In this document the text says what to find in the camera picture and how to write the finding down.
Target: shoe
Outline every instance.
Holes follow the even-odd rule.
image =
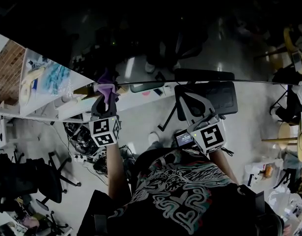
[[[273,120],[282,120],[280,117],[276,115],[276,111],[279,107],[274,107],[270,109],[270,115],[273,117]]]
[[[177,61],[177,63],[172,67],[172,70],[175,71],[178,68],[181,68],[179,61]]]
[[[168,67],[168,70],[171,73],[175,73],[175,70],[178,69],[178,68],[181,68],[181,65],[180,65],[179,61],[177,61],[177,63],[174,64],[173,67]]]
[[[276,113],[276,111],[277,111],[278,108],[279,107],[270,108],[270,115],[271,116],[275,115],[275,113]]]
[[[160,138],[155,132],[149,134],[149,146],[151,146],[154,142],[159,142],[159,141]]]
[[[145,64],[145,72],[147,72],[147,73],[154,73],[154,71],[155,71],[155,65],[152,65],[152,64],[146,62],[146,64]]]

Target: black t-shirt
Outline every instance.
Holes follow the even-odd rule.
[[[180,150],[167,153],[141,171],[132,187],[128,204],[104,211],[108,235],[255,233],[245,193],[204,156]]]

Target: chair backrest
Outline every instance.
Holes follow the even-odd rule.
[[[53,167],[45,164],[42,158],[34,161],[38,176],[38,190],[46,198],[49,198],[56,203],[61,203],[62,187],[60,173]]]
[[[0,154],[0,197],[17,198],[37,192],[36,167],[31,161],[15,164]]]

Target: white desk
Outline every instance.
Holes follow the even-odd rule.
[[[119,96],[119,100],[116,102],[117,106],[117,111],[124,111],[130,108],[134,108],[149,102],[157,101],[160,99],[164,99],[170,96],[175,95],[174,88],[175,86],[178,85],[176,82],[167,82],[165,85],[159,89],[162,90],[163,94],[159,96],[156,94],[153,89],[149,90],[150,93],[148,95],[143,95],[143,93],[147,91],[142,91],[142,92],[136,92],[133,93],[130,90],[125,92],[124,94]],[[67,119],[71,116],[76,116],[79,114],[83,114],[83,120],[84,122],[89,122],[91,113],[85,114],[85,112],[91,112],[92,105],[96,101],[95,98],[90,98],[87,100],[82,100],[78,102],[76,105],[74,105],[70,109],[65,109],[64,111],[59,111],[58,113],[58,118],[61,120]]]
[[[4,101],[1,102],[0,104],[0,108],[4,108]],[[9,144],[15,144],[15,143],[19,143],[19,142],[22,142],[22,141],[25,141],[25,142],[32,142],[32,141],[39,141],[39,138],[36,136],[36,137],[32,137],[32,138],[25,138],[25,139],[10,139],[8,134],[7,134],[7,123],[6,123],[6,119],[3,118],[1,119],[0,118],[0,149],[9,145]]]

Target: gray floor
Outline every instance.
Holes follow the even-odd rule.
[[[275,71],[266,58],[253,60],[254,56],[269,49],[260,36],[253,36],[250,32],[230,33],[218,22],[209,26],[208,35],[198,56],[179,60],[181,68],[231,72],[236,80],[272,81]],[[161,55],[164,56],[164,53],[165,45],[162,43]],[[125,76],[127,62],[117,65],[116,70],[120,74],[118,82],[154,81],[159,71],[166,80],[174,80],[174,74],[166,68],[156,68],[153,74],[147,74],[145,63],[146,56],[135,57],[130,76]]]
[[[233,157],[226,157],[241,182],[246,163],[258,160],[261,156],[274,157],[278,153],[278,150],[272,149],[273,144],[262,143],[261,138],[274,138],[277,135],[279,123],[269,115],[269,106],[279,98],[284,89],[280,85],[245,82],[236,82],[235,88],[239,110],[236,114],[226,116],[224,121],[227,139],[225,147],[235,152]],[[156,131],[168,146],[173,131],[187,127],[185,122],[178,120],[175,113],[165,132],[156,128],[165,121],[174,102],[174,97],[170,97],[120,112],[122,130],[119,145],[131,143],[136,153],[143,153],[148,147],[148,134]],[[39,142],[18,144],[18,149],[24,152],[25,158],[42,157],[47,161],[48,152],[56,151],[59,160],[56,159],[55,163],[59,165],[59,161],[62,162],[68,156],[67,148],[63,144],[67,144],[67,136],[62,123],[55,123],[52,127],[46,123],[18,119],[15,124],[17,137],[40,137]],[[67,194],[63,194],[62,203],[49,201],[47,205],[50,210],[55,211],[56,218],[75,229],[73,235],[76,235],[93,191],[97,189],[106,192],[107,186],[76,162],[69,164],[64,174],[68,178],[73,175],[82,186],[73,187],[62,183],[68,190]],[[43,199],[40,193],[32,196],[34,199]],[[37,204],[33,205],[37,211],[45,214]]]

